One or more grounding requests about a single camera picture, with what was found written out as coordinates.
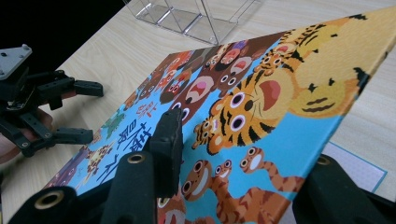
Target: cartoon animal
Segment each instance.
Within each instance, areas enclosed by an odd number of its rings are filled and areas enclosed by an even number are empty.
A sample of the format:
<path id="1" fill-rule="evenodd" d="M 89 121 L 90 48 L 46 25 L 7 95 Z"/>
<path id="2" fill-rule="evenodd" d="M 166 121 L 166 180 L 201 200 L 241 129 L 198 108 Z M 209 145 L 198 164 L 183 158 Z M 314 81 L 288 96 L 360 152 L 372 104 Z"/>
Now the cartoon animal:
<path id="1" fill-rule="evenodd" d="M 245 48 L 247 45 L 248 40 L 241 40 L 233 44 L 231 50 L 227 51 L 226 54 L 221 58 L 220 63 L 221 64 L 230 64 L 232 63 L 235 59 L 238 58 L 238 56 L 241 54 L 241 51 Z"/>
<path id="2" fill-rule="evenodd" d="M 215 55 L 213 55 L 209 60 L 207 60 L 205 64 L 205 68 L 209 68 L 209 70 L 212 70 L 213 67 L 221 60 L 221 57 L 224 55 L 224 53 L 227 51 L 227 49 L 231 46 L 232 43 L 230 44 L 224 44 L 221 45 L 216 52 Z"/>
<path id="3" fill-rule="evenodd" d="M 149 98 L 150 94 L 157 87 L 158 83 L 161 81 L 163 74 L 170 66 L 170 64 L 174 63 L 177 59 L 178 53 L 169 54 L 150 74 L 147 81 L 145 81 L 145 85 L 142 86 L 142 90 L 138 93 L 138 100 Z"/>
<path id="4" fill-rule="evenodd" d="M 257 170 L 263 169 L 268 172 L 274 187 L 281 191 L 298 192 L 304 183 L 300 176 L 280 175 L 276 165 L 271 161 L 264 161 L 264 151 L 259 147 L 251 147 L 247 155 L 241 160 L 239 166 L 246 174 L 251 174 Z"/>
<path id="5" fill-rule="evenodd" d="M 210 107 L 209 116 L 194 128 L 196 141 L 191 147 L 206 145 L 215 155 L 262 139 L 284 117 L 293 93 L 289 74 L 266 77 L 260 71 L 248 76 Z"/>
<path id="6" fill-rule="evenodd" d="M 266 76 L 271 76 L 292 54 L 298 55 L 297 57 L 299 58 L 306 57 L 307 52 L 315 50 L 316 45 L 324 40 L 323 38 L 317 39 L 319 35 L 330 37 L 333 33 L 332 29 L 337 29 L 339 25 L 328 26 L 324 30 L 322 29 L 324 27 L 323 24 L 315 24 L 285 32 L 280 37 L 278 45 L 264 55 L 260 64 L 254 68 L 254 72 L 257 73 L 262 70 Z"/>
<path id="7" fill-rule="evenodd" d="M 166 85 L 168 85 L 168 83 L 174 78 L 175 73 L 177 72 L 177 70 L 166 70 L 166 75 L 165 77 L 162 77 L 160 82 L 158 83 L 157 87 L 155 88 L 156 90 L 162 90 Z"/>
<path id="8" fill-rule="evenodd" d="M 224 72 L 216 85 L 217 89 L 220 90 L 219 98 L 227 94 L 228 90 L 232 89 L 241 81 L 251 64 L 252 59 L 250 57 L 238 58 L 235 63 Z"/>
<path id="9" fill-rule="evenodd" d="M 151 79 L 148 81 L 148 84 L 142 89 L 139 94 L 138 99 L 146 99 L 149 98 L 151 93 L 154 91 L 154 88 L 158 85 L 161 78 L 163 77 L 163 73 L 161 71 L 154 71 L 151 73 Z"/>
<path id="10" fill-rule="evenodd" d="M 377 60 L 382 54 L 382 49 L 371 44 L 370 39 L 381 41 L 392 35 L 387 31 L 390 27 L 377 27 L 379 30 L 375 34 L 370 29 L 377 22 L 387 20 L 390 14 L 384 12 L 373 18 L 362 14 L 344 18 L 342 24 L 337 24 L 337 21 L 324 23 L 321 28 L 324 31 L 327 27 L 337 27 L 327 35 L 323 32 L 318 36 L 318 40 L 327 38 L 327 41 L 316 44 L 315 49 L 310 47 L 308 56 L 300 59 L 293 55 L 288 61 L 290 69 L 285 72 L 293 73 L 296 89 L 290 112 L 313 119 L 344 116 L 376 69 L 367 62 Z M 363 51 L 369 53 L 356 56 L 356 52 Z"/>
<path id="11" fill-rule="evenodd" d="M 290 201 L 276 192 L 257 187 L 249 189 L 239 198 L 233 197 L 228 190 L 228 177 L 232 169 L 232 162 L 227 160 L 216 167 L 212 177 L 210 162 L 197 161 L 181 188 L 184 198 L 192 202 L 207 189 L 212 189 L 218 199 L 216 214 L 221 223 L 277 223 L 284 212 L 282 208 L 286 209 Z"/>
<path id="12" fill-rule="evenodd" d="M 238 84 L 249 71 L 253 61 L 259 59 L 282 35 L 283 33 L 278 33 L 249 39 L 244 42 L 243 48 L 237 55 L 235 54 L 232 58 L 228 57 L 225 61 L 231 63 L 230 60 L 233 59 L 233 63 L 221 74 L 216 83 L 216 88 L 220 90 L 219 98 Z"/>
<path id="13" fill-rule="evenodd" d="M 177 70 L 181 69 L 190 59 L 191 55 L 194 53 L 194 50 L 180 52 L 177 57 L 169 64 L 169 66 L 165 69 L 165 76 L 160 80 L 156 90 L 163 90 L 165 86 L 173 79 Z"/>
<path id="14" fill-rule="evenodd" d="M 199 217 L 194 221 L 186 219 L 186 204 L 181 195 L 180 188 L 172 198 L 159 198 L 157 200 L 157 217 L 159 224 L 185 223 L 185 224 L 215 224 L 213 217 Z"/>
<path id="15" fill-rule="evenodd" d="M 102 158 L 111 152 L 113 149 L 114 142 L 109 145 L 104 145 L 95 151 L 88 150 L 88 155 L 86 159 L 88 159 L 88 166 L 87 166 L 87 176 L 85 177 L 85 183 L 89 180 L 91 175 L 96 175 L 99 170 L 99 163 L 101 162 Z"/>
<path id="16" fill-rule="evenodd" d="M 183 70 L 175 79 L 170 81 L 160 95 L 161 104 L 167 104 L 186 88 L 191 78 L 191 68 Z"/>
<path id="17" fill-rule="evenodd" d="M 231 44 L 221 46 L 217 54 L 213 56 L 206 65 L 202 66 L 197 78 L 189 84 L 184 91 L 182 91 L 174 100 L 171 109 L 183 109 L 182 123 L 186 124 L 201 107 L 209 94 L 216 89 L 216 83 L 220 78 L 223 70 L 217 68 L 217 64 L 221 56 L 227 52 L 227 48 Z M 228 65 L 222 66 L 221 69 L 226 69 Z"/>
<path id="18" fill-rule="evenodd" d="M 120 113 L 120 110 L 117 110 L 117 114 L 112 118 L 108 119 L 102 128 L 107 128 L 107 138 L 108 139 L 114 131 L 117 130 L 120 123 L 125 119 L 125 114 Z"/>

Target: cartoon tiger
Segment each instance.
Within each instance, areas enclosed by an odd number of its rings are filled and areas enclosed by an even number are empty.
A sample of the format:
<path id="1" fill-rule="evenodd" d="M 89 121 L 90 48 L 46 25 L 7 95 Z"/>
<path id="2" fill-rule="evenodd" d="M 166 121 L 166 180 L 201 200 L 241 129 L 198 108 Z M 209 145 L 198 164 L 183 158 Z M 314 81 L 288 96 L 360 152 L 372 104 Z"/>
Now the cartoon tiger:
<path id="1" fill-rule="evenodd" d="M 263 70 L 266 76 L 271 76 L 291 55 L 296 55 L 296 50 L 299 52 L 299 58 L 306 57 L 307 52 L 315 51 L 318 45 L 325 41 L 324 36 L 329 40 L 346 21 L 330 21 L 327 24 L 320 23 L 285 32 L 280 37 L 278 45 L 264 55 L 259 65 L 254 68 L 254 72 Z"/>
<path id="2" fill-rule="evenodd" d="M 222 148 L 246 146 L 270 133 L 286 114 L 293 96 L 288 74 L 266 77 L 254 73 L 217 100 L 209 117 L 194 128 L 196 141 L 192 148 L 207 145 L 210 155 Z"/>
<path id="3" fill-rule="evenodd" d="M 259 169 L 268 172 L 270 180 L 274 187 L 282 191 L 298 192 L 304 183 L 304 179 L 300 176 L 282 176 L 276 165 L 271 161 L 263 161 L 264 151 L 259 147 L 251 147 L 247 151 L 247 155 L 241 160 L 239 166 L 244 173 L 251 174 Z"/>
<path id="4" fill-rule="evenodd" d="M 221 223 L 277 223 L 290 201 L 277 192 L 253 187 L 240 196 L 234 197 L 230 191 L 229 176 L 232 162 L 225 161 L 215 169 L 209 161 L 197 161 L 184 182 L 181 192 L 184 198 L 195 201 L 201 198 L 207 189 L 211 189 L 218 203 L 216 215 Z"/>
<path id="5" fill-rule="evenodd" d="M 360 14 L 326 22 L 317 38 L 297 48 L 284 66 L 288 68 L 284 72 L 290 73 L 295 82 L 290 112 L 312 119 L 344 116 L 376 69 L 367 62 L 384 58 L 384 50 L 372 40 L 394 39 L 390 26 L 371 31 L 390 17 L 392 12 L 384 11 L 375 17 Z"/>

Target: picture book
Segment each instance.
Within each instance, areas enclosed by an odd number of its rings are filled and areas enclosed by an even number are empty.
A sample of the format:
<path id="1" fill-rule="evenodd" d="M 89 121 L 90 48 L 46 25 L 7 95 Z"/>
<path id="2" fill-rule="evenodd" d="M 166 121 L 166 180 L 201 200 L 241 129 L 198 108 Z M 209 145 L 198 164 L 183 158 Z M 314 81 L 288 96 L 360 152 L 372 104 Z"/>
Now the picture book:
<path id="1" fill-rule="evenodd" d="M 394 46 L 395 14 L 172 53 L 45 188 L 81 194 L 107 182 L 180 108 L 179 191 L 158 200 L 159 223 L 277 223 Z"/>

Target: robotic hand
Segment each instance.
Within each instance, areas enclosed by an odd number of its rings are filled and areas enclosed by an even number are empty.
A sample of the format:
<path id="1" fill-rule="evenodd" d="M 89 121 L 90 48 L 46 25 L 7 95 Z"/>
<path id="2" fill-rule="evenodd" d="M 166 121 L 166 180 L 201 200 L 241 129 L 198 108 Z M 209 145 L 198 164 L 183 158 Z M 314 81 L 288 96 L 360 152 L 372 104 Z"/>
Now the robotic hand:
<path id="1" fill-rule="evenodd" d="M 49 104 L 50 109 L 55 110 L 62 107 L 62 99 L 78 94 L 103 96 L 103 86 L 75 80 L 62 70 L 30 75 L 25 60 L 31 53 L 26 45 L 0 49 L 0 133 L 25 157 L 56 144 L 90 143 L 92 130 L 59 128 L 52 132 L 49 125 L 40 120 L 42 111 L 38 107 Z M 26 137 L 23 134 L 26 129 L 35 138 Z"/>

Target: acrylic box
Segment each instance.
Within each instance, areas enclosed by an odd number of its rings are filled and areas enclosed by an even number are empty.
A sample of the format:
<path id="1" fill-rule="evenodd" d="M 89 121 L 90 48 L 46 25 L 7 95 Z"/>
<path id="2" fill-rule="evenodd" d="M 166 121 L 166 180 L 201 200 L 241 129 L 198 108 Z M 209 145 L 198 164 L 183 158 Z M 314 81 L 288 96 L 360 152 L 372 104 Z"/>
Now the acrylic box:
<path id="1" fill-rule="evenodd" d="M 261 0 L 123 0 L 134 16 L 164 29 L 218 45 Z"/>

